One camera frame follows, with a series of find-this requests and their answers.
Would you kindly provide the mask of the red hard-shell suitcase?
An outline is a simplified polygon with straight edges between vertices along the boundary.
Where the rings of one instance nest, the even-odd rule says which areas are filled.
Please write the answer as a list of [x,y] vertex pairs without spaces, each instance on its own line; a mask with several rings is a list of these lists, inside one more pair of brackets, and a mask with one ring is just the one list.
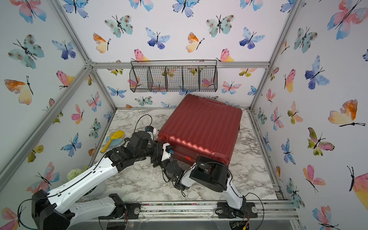
[[199,156],[229,165],[242,110],[188,94],[159,130],[158,140],[173,147],[174,158],[193,165]]

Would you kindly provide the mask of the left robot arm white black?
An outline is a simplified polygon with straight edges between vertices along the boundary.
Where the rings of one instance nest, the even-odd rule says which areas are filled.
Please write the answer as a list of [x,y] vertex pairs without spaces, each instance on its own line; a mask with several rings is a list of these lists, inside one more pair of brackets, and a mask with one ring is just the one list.
[[135,132],[122,146],[106,152],[97,164],[74,179],[48,192],[33,194],[31,215],[36,228],[66,230],[78,222],[93,218],[126,219],[126,205],[117,194],[92,202],[77,201],[108,178],[150,157],[155,151],[154,146],[151,131]]

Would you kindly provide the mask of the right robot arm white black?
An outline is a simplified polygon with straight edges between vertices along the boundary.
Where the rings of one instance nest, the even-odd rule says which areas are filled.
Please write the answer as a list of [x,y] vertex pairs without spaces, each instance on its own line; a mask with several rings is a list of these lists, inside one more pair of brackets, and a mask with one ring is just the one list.
[[154,154],[151,156],[153,167],[161,167],[163,177],[172,182],[174,188],[182,193],[193,184],[200,184],[209,190],[222,194],[225,202],[219,202],[215,209],[221,219],[257,218],[258,214],[254,203],[247,202],[232,183],[232,174],[228,166],[213,159],[199,156],[195,163],[187,170],[182,169],[171,155]]

